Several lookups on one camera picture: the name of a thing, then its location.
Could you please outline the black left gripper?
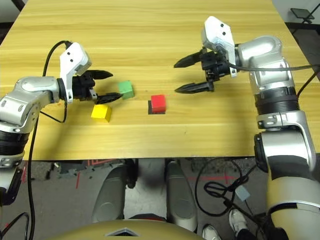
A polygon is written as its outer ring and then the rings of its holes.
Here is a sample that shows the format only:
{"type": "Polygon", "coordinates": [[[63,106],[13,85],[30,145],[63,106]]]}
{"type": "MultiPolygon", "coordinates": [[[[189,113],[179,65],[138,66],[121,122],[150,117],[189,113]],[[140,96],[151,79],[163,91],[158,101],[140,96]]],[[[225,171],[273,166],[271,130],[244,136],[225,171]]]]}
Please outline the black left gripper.
{"type": "Polygon", "coordinates": [[[112,77],[113,74],[105,70],[88,70],[81,76],[72,77],[73,98],[80,101],[95,101],[96,105],[114,102],[123,97],[122,93],[110,92],[98,95],[93,89],[94,80],[103,80],[112,77]]]}

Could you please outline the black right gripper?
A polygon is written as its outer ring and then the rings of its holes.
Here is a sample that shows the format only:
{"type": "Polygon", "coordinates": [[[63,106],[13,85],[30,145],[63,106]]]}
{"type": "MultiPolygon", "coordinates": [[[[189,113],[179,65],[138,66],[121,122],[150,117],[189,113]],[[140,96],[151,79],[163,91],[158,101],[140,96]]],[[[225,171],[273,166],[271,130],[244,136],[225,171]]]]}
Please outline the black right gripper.
{"type": "Polygon", "coordinates": [[[197,94],[202,92],[213,92],[214,82],[221,77],[230,75],[230,67],[224,62],[223,57],[206,48],[179,59],[174,68],[187,68],[201,62],[202,70],[205,72],[205,82],[189,83],[182,85],[174,91],[179,94],[197,94]]]}

